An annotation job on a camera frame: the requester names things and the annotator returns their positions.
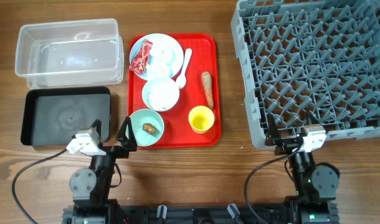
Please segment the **brown food scrap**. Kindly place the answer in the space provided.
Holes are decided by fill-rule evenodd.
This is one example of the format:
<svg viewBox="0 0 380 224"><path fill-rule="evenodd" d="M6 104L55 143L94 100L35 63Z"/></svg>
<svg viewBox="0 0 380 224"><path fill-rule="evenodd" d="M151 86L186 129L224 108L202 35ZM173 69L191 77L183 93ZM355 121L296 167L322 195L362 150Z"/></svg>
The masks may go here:
<svg viewBox="0 0 380 224"><path fill-rule="evenodd" d="M143 131L147 132L148 134L154 134L157 131L157 129L151 123L144 123Z"/></svg>

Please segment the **light blue bowl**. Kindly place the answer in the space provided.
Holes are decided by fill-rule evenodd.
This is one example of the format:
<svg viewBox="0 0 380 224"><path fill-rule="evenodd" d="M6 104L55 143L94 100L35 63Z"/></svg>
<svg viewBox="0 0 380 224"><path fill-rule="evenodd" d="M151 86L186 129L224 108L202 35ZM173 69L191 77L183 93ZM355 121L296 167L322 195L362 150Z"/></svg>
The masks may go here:
<svg viewBox="0 0 380 224"><path fill-rule="evenodd" d="M165 112L178 102L180 90L176 82L170 78L155 78L146 82L141 96L149 109Z"/></svg>

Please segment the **carrot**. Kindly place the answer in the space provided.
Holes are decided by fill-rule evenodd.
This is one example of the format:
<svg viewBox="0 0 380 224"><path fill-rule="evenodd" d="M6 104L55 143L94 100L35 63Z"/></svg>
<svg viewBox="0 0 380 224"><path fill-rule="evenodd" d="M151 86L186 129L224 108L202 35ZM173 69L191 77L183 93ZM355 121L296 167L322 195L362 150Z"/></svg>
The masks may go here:
<svg viewBox="0 0 380 224"><path fill-rule="evenodd" d="M202 81L203 89L205 92L208 107L210 109L213 109L214 108L214 100L213 100L213 94L212 94L211 74L209 72L202 72L201 73L201 81Z"/></svg>

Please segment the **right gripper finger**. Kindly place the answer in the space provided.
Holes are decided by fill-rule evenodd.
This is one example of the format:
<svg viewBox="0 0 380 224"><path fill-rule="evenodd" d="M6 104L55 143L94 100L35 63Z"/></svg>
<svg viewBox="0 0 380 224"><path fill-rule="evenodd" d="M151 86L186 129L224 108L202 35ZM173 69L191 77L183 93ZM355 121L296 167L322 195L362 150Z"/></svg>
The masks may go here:
<svg viewBox="0 0 380 224"><path fill-rule="evenodd" d="M310 111L306 111L306 125L312 125L312 124L317 124L317 119L315 118L314 114L311 113Z"/></svg>
<svg viewBox="0 0 380 224"><path fill-rule="evenodd" d="M275 123L275 118L272 114L268 116L268 131L266 135L267 146L280 146L282 144L281 135Z"/></svg>

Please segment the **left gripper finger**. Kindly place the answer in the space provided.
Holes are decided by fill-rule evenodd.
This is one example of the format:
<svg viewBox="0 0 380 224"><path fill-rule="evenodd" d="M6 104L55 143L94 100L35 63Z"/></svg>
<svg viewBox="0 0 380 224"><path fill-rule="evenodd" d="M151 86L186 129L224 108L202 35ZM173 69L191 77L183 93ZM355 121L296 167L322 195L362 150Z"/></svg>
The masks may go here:
<svg viewBox="0 0 380 224"><path fill-rule="evenodd" d="M98 142L101 141L101 127L102 122L99 119L96 119L90 126L90 130L92 131L92 138L96 139Z"/></svg>
<svg viewBox="0 0 380 224"><path fill-rule="evenodd" d="M137 141L129 116L125 118L115 139L120 143L120 146L123 147L124 150L129 152L135 152L137 150Z"/></svg>

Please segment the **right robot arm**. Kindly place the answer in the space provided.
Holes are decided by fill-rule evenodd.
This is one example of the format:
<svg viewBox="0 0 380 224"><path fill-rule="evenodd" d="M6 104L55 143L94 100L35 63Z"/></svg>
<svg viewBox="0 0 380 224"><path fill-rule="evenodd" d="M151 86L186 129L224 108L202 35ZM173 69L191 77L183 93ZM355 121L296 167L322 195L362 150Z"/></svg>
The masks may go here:
<svg viewBox="0 0 380 224"><path fill-rule="evenodd" d="M334 201L340 172L334 165L316 163L312 152L322 147L326 130L318 120L306 112L306 125L300 134L281 136L274 117L268 115L265 145L275 146L275 155L287 156L296 196L285 197L280 209L282 223L339 223Z"/></svg>

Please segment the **mint green bowl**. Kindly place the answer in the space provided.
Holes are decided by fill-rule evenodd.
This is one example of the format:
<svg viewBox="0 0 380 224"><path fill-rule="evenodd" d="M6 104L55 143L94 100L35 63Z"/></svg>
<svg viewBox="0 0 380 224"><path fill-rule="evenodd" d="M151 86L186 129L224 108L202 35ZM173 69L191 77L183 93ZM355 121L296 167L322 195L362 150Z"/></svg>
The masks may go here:
<svg viewBox="0 0 380 224"><path fill-rule="evenodd" d="M150 109L141 109L132 113L130 118L138 146L151 146L161 139L164 133L164 121L159 113ZM151 123L157 131L154 134L143 131L144 123Z"/></svg>

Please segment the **white tissue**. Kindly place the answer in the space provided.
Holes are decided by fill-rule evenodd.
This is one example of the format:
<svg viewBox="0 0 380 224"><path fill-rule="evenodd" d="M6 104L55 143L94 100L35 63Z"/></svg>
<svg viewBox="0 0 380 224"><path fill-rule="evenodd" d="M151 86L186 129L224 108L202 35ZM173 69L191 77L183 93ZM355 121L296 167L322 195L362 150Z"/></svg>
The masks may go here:
<svg viewBox="0 0 380 224"><path fill-rule="evenodd" d="M174 60L173 42L163 39L149 39L153 43L150 51L150 60L146 66L147 80L155 78L173 78Z"/></svg>

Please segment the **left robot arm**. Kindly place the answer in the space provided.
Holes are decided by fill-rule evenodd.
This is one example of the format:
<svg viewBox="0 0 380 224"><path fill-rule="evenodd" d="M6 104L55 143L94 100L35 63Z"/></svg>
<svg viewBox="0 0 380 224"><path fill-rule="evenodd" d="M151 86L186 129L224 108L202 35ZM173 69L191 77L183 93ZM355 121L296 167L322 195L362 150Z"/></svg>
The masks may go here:
<svg viewBox="0 0 380 224"><path fill-rule="evenodd" d="M69 182L73 193L73 209L66 209L62 223L129 223L130 218L116 199L109 199L112 177L120 169L117 159L127 159L129 153L137 150L130 117L126 117L116 140L117 146L104 146L101 142L102 122L96 119L87 129L81 129L66 149L71 154L81 152L91 157L88 168L75 171Z"/></svg>

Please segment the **yellow cup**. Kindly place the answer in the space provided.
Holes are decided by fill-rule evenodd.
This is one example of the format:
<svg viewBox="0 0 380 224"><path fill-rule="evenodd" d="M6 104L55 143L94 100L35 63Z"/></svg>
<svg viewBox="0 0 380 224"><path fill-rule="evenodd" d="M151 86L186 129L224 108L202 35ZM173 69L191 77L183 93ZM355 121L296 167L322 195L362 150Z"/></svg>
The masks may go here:
<svg viewBox="0 0 380 224"><path fill-rule="evenodd" d="M189 112L188 121L195 133L204 134L213 126L215 116L210 108L196 106Z"/></svg>

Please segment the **red snack wrapper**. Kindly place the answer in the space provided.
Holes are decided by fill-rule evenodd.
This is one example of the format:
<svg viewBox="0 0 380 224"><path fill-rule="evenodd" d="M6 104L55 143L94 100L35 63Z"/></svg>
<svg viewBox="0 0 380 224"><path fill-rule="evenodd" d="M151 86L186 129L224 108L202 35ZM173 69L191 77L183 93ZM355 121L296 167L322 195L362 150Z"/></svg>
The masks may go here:
<svg viewBox="0 0 380 224"><path fill-rule="evenodd" d="M138 53L130 64L130 70L137 74L144 74L146 71L146 66L150 57L150 51L152 49L153 43L145 39L140 46Z"/></svg>

